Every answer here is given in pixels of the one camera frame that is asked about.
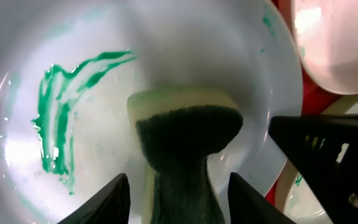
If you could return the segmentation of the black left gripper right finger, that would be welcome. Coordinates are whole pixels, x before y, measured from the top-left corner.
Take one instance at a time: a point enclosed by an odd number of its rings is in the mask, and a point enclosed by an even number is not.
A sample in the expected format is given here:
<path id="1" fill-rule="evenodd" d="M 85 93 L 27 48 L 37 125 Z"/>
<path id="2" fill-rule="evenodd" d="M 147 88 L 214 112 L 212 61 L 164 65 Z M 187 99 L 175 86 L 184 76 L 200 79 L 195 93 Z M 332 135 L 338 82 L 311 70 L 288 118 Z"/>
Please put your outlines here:
<path id="1" fill-rule="evenodd" d="M 231 224 L 295 224 L 238 173 L 230 174 L 227 196 Z"/>

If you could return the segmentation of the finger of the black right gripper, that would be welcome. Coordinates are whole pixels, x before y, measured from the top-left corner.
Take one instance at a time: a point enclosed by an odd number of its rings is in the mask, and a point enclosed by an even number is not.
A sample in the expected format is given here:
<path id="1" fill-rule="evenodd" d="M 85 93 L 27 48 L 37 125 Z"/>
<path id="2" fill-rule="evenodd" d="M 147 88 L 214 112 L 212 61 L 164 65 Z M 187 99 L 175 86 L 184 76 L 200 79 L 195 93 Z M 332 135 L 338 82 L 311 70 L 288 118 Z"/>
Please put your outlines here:
<path id="1" fill-rule="evenodd" d="M 334 223 L 358 223 L 358 114 L 275 116 L 270 137 Z"/>

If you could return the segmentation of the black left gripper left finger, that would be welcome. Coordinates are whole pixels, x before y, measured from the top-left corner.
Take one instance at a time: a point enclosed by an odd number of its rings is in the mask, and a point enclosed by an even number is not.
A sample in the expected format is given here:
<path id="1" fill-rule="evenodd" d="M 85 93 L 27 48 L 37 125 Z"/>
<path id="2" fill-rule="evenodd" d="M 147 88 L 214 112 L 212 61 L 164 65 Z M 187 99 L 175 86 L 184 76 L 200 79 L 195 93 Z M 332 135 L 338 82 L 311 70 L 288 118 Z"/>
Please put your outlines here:
<path id="1" fill-rule="evenodd" d="M 128 178 L 121 173 L 58 224 L 128 224 L 130 207 Z"/>

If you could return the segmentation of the green yellow sponge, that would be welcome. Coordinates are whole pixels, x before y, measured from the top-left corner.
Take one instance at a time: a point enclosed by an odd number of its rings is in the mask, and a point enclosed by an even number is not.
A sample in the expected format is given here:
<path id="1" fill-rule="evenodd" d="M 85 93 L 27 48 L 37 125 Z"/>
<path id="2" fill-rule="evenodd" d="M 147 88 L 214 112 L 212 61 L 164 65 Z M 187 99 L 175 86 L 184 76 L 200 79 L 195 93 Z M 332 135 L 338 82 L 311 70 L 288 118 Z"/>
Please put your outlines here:
<path id="1" fill-rule="evenodd" d="M 224 223 L 208 156 L 242 128 L 234 100 L 217 88 L 179 85 L 132 94 L 127 112 L 146 165 L 142 223 Z"/>

